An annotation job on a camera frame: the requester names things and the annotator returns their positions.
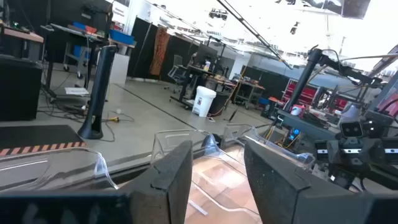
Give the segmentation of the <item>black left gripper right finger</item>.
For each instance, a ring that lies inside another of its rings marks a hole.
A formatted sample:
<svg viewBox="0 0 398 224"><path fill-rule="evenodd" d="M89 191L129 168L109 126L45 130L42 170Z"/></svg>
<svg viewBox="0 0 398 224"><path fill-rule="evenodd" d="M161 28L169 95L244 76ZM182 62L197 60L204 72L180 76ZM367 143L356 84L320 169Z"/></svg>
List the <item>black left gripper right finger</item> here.
<svg viewBox="0 0 398 224"><path fill-rule="evenodd" d="M244 160L265 224L366 224L363 197L307 172L249 140Z"/></svg>

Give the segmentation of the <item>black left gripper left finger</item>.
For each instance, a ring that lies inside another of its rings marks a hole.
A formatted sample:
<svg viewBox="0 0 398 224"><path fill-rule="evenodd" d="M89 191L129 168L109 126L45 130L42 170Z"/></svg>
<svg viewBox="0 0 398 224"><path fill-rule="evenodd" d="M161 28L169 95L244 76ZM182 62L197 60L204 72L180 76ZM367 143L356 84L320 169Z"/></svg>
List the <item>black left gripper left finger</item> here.
<svg viewBox="0 0 398 224"><path fill-rule="evenodd" d="M192 181L193 143L186 140L119 191L130 224L184 224Z"/></svg>

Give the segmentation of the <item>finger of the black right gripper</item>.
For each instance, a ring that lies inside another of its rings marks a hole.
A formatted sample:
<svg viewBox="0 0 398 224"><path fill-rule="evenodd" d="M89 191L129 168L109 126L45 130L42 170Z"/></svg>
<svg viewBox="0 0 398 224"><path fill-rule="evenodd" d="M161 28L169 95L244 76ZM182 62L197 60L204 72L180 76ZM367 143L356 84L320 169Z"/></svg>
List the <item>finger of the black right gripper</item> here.
<svg viewBox="0 0 398 224"><path fill-rule="evenodd" d="M365 138L363 140L362 160L373 164L384 164L386 162L386 153L381 139Z"/></svg>
<svg viewBox="0 0 398 224"><path fill-rule="evenodd" d="M338 140L327 141L328 160L331 164L342 164L341 151Z"/></svg>

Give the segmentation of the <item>grey side desk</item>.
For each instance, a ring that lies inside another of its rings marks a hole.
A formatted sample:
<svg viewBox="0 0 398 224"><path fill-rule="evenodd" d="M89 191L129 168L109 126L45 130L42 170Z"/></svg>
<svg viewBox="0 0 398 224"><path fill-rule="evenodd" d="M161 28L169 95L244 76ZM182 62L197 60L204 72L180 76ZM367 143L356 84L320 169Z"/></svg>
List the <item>grey side desk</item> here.
<svg viewBox="0 0 398 224"><path fill-rule="evenodd" d="M295 129L299 129L301 132L319 140L334 140L336 139L336 133L315 126L314 124L308 123L298 116L292 115L283 110L278 110L277 114L282 118L283 124L290 126Z"/></svg>

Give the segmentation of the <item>red white round object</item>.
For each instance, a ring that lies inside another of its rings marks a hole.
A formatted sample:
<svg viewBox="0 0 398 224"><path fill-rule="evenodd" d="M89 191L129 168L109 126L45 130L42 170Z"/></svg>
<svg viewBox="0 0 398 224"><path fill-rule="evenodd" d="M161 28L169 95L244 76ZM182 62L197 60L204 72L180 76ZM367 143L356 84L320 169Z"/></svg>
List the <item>red white round object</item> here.
<svg viewBox="0 0 398 224"><path fill-rule="evenodd" d="M304 112L305 112L304 105L293 105L292 109L290 110L290 114L299 117L302 117Z"/></svg>

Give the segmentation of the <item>red tool cabinet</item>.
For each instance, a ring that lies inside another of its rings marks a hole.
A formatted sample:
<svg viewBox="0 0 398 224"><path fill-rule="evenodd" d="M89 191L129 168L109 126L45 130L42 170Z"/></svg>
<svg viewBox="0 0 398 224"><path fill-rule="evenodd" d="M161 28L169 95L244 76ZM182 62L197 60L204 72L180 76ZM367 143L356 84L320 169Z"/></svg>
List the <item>red tool cabinet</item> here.
<svg viewBox="0 0 398 224"><path fill-rule="evenodd" d="M281 101L283 103L287 103L294 90L295 90L295 86L297 84L296 80L290 79L287 83L287 86L285 88L285 90L283 91L283 95L282 95L282 99ZM297 105L311 105L315 99L315 96L317 95L317 93L319 92L320 87L319 86L315 86L312 84L309 85L305 85L305 87L303 88L298 101L297 101Z"/></svg>

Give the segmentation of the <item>white trash bin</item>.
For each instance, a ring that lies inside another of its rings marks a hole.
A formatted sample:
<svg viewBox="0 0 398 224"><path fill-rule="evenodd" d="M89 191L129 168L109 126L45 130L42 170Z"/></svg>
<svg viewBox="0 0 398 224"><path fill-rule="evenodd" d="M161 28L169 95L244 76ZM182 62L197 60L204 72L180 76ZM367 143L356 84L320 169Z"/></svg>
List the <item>white trash bin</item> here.
<svg viewBox="0 0 398 224"><path fill-rule="evenodd" d="M215 97L215 91L204 86L198 86L192 108L192 113L199 115L199 117L207 117L213 99Z"/></svg>

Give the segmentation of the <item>black trash bin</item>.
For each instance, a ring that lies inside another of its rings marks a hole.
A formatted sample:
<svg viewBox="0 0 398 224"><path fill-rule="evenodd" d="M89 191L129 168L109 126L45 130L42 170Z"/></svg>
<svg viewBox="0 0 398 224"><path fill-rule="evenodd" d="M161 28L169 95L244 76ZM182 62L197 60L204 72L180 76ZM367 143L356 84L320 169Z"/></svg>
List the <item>black trash bin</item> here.
<svg viewBox="0 0 398 224"><path fill-rule="evenodd" d="M208 114L210 116L219 116L224 110L224 105L229 99L228 92L217 91L216 96L212 101Z"/></svg>

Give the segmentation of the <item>grey office chair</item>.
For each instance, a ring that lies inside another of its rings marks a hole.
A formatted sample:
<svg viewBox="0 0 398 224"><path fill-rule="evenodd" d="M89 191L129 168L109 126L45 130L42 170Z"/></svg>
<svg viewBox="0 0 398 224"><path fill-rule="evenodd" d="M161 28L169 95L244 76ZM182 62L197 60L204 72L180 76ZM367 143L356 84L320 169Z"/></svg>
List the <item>grey office chair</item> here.
<svg viewBox="0 0 398 224"><path fill-rule="evenodd" d="M174 83L170 84L168 87L165 87L164 89L172 90L173 93L180 92L181 91L180 86L183 84L185 80L186 71L187 71L186 68L183 66L183 58L179 55L174 55L173 67L167 74L167 76L171 78L174 81Z"/></svg>

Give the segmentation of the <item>white paper sheet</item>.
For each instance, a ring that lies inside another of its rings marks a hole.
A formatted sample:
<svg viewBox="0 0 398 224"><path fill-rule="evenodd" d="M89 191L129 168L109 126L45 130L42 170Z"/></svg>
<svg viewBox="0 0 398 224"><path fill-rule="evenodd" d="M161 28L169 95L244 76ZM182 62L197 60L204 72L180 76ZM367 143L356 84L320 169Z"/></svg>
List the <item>white paper sheet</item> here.
<svg viewBox="0 0 398 224"><path fill-rule="evenodd" d="M77 87L65 87L65 93L67 95L88 95L89 92L86 88Z"/></svg>

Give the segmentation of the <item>black hazard-striped floor mat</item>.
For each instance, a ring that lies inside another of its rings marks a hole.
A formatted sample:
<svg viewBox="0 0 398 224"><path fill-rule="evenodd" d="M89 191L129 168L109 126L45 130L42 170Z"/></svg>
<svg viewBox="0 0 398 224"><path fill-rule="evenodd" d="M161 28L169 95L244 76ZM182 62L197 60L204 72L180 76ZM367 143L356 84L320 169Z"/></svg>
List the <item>black hazard-striped floor mat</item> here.
<svg viewBox="0 0 398 224"><path fill-rule="evenodd" d="M85 146L68 125L0 127L0 157Z"/></svg>

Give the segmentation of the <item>blue storage bin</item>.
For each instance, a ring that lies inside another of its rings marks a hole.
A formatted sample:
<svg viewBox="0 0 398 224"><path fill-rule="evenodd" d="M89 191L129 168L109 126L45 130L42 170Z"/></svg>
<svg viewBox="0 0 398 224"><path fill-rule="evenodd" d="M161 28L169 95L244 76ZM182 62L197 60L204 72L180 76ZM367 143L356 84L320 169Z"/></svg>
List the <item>blue storage bin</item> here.
<svg viewBox="0 0 398 224"><path fill-rule="evenodd" d="M131 35L127 35L123 32L120 32L118 30L113 30L111 29L109 31L110 34L110 38L117 41L117 42L121 42L127 45L132 45L134 43L134 37Z"/></svg>

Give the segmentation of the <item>black workbench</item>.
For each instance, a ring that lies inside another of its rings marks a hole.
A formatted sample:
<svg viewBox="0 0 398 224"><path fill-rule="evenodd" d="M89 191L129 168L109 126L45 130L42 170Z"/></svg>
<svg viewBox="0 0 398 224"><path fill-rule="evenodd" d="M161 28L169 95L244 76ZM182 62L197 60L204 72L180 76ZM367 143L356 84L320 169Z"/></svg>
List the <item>black workbench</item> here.
<svg viewBox="0 0 398 224"><path fill-rule="evenodd" d="M40 26L43 30L45 30L45 45L43 46L43 53L46 53L47 61L49 62L47 68L47 74L45 75L46 80L45 83L42 84L42 89L48 93L51 97L56 98L57 94L50 88L51 79L52 79L52 71L53 71L53 61L55 49L54 46L58 41L66 42L71 45L80 45L90 49L90 53L88 54L87 61L87 73L83 87L88 88L88 84L90 82L91 77L91 69L95 63L94 54L97 47L103 44L107 44L108 40L105 37L102 37L97 34L92 34L87 31L70 29L71 25L68 27L49 24L46 26Z"/></svg>

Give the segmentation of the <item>black cabinet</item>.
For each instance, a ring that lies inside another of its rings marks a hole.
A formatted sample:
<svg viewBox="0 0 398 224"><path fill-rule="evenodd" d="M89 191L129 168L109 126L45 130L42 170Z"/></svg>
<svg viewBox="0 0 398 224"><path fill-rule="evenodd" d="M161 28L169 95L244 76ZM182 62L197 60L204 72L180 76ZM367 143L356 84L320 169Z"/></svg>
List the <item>black cabinet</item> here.
<svg viewBox="0 0 398 224"><path fill-rule="evenodd" d="M37 63L0 54L0 121L36 119L41 77Z"/></svg>

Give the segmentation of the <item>wooden top desk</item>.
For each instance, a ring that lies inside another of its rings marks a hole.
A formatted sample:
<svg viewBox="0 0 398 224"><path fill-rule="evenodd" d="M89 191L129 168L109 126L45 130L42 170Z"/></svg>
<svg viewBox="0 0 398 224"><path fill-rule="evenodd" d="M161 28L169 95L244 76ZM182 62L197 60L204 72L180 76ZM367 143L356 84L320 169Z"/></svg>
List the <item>wooden top desk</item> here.
<svg viewBox="0 0 398 224"><path fill-rule="evenodd" d="M40 50L44 46L44 38L33 32L15 30L0 24L0 38L13 39L12 55L19 58L28 58L31 61L40 60Z"/></svg>

